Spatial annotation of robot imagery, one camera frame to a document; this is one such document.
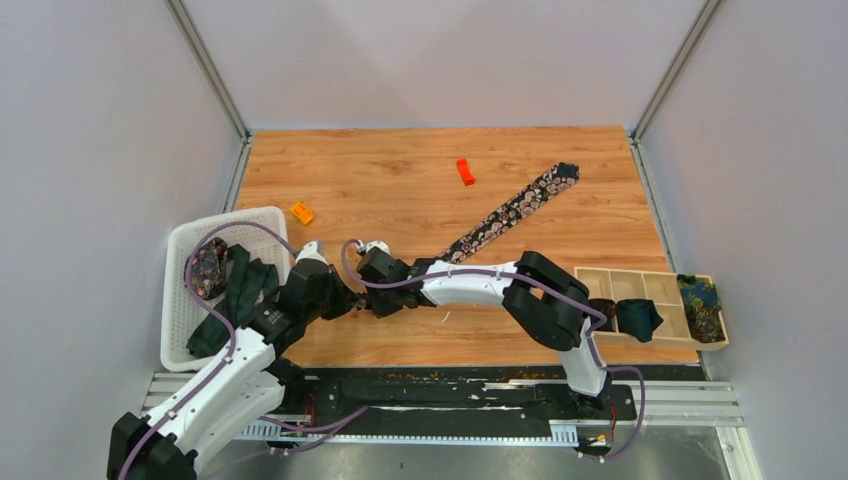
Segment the black pink rose tie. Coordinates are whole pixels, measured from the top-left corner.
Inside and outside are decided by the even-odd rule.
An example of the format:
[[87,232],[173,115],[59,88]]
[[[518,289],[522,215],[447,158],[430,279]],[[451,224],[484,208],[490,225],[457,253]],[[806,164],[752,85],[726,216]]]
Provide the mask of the black pink rose tie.
[[551,166],[454,241],[436,259],[452,264],[466,261],[579,180],[578,165],[559,162]]

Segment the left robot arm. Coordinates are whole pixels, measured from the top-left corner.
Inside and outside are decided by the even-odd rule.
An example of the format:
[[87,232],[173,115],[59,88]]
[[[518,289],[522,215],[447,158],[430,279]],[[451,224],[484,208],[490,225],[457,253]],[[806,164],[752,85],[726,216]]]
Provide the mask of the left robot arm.
[[115,423],[107,478],[196,479],[261,415],[298,411],[307,389],[283,353],[314,320],[342,316],[356,301],[334,266],[297,261],[201,371],[146,415],[126,413]]

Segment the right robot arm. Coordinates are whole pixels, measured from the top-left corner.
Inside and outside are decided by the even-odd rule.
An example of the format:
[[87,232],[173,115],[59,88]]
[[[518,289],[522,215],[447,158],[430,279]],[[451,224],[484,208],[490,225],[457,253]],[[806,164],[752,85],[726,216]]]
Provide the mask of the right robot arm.
[[496,265],[459,265],[421,258],[408,265],[376,245],[359,245],[361,259],[346,273],[369,292],[399,307],[467,304],[501,307],[537,344],[555,351],[571,389],[571,403],[596,417],[611,403],[607,364],[594,332],[608,316],[589,304],[588,288],[544,255],[524,252]]

